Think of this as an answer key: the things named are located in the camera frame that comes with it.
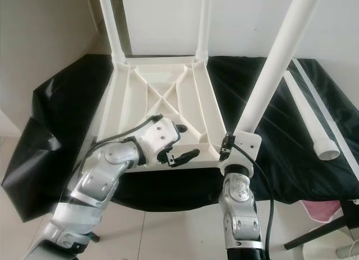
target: pvc pipe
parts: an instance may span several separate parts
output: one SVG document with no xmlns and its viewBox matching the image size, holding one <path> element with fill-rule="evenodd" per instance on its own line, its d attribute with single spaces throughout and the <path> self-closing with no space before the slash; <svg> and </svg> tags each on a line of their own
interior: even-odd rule
<svg viewBox="0 0 359 260">
<path fill-rule="evenodd" d="M 318 0 L 292 0 L 234 134 L 238 131 L 253 133 L 258 126 L 294 55 L 317 2 Z"/>
<path fill-rule="evenodd" d="M 126 63 L 126 57 L 121 49 L 121 43 L 119 42 L 116 22 L 114 19 L 111 0 L 100 0 L 103 20 L 105 21 L 108 40 L 111 46 L 111 56 L 114 63 Z"/>
<path fill-rule="evenodd" d="M 301 117 L 314 143 L 314 151 L 320 160 L 332 160 L 340 155 L 339 148 L 332 141 L 319 122 L 313 109 L 303 95 L 290 71 L 284 73 L 284 79 L 297 105 Z"/>
<path fill-rule="evenodd" d="M 202 0 L 201 17 L 198 33 L 197 61 L 208 60 L 208 37 L 211 16 L 212 0 Z"/>
<path fill-rule="evenodd" d="M 335 253 L 340 259 L 349 259 L 349 254 L 350 257 L 357 256 L 359 254 L 359 243 L 339 248 Z"/>
</svg>

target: black cloth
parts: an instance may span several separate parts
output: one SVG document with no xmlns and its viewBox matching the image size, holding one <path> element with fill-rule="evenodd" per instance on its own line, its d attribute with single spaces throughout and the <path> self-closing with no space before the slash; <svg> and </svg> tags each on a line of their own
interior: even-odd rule
<svg viewBox="0 0 359 260">
<path fill-rule="evenodd" d="M 208 72 L 227 130 L 234 130 L 264 58 L 211 57 Z M 300 60 L 355 158 L 359 159 L 359 111 L 317 61 Z M 34 91 L 30 118 L 2 186 L 24 221 L 58 202 L 112 72 L 111 58 L 86 55 Z M 328 135 L 335 139 L 294 64 L 298 85 Z M 266 172 L 275 199 L 323 201 L 359 198 L 359 182 L 343 155 L 320 161 L 288 87 L 282 81 L 256 133 L 262 139 L 257 162 Z M 218 202 L 219 169 L 125 173 L 113 202 L 145 211 L 181 211 Z M 251 180 L 256 200 L 268 199 L 258 171 Z"/>
</svg>

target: tiled floor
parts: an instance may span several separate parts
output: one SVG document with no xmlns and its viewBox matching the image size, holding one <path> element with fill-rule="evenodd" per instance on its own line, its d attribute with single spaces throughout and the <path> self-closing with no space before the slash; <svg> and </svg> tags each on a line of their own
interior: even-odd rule
<svg viewBox="0 0 359 260">
<path fill-rule="evenodd" d="M 16 146 L 16 138 L 3 138 L 0 148 L 1 178 Z M 265 233 L 269 202 L 258 202 Z M 50 215 L 23 224 L 16 210 L 0 191 L 0 259 L 21 259 L 46 225 Z M 276 202 L 270 240 L 274 260 L 302 259 L 297 248 L 285 251 L 283 243 L 317 227 L 299 203 Z M 218 205 L 185 212 L 142 212 L 111 203 L 95 232 L 102 237 L 91 243 L 80 259 L 85 260 L 217 260 L 226 259 L 222 212 Z"/>
</svg>

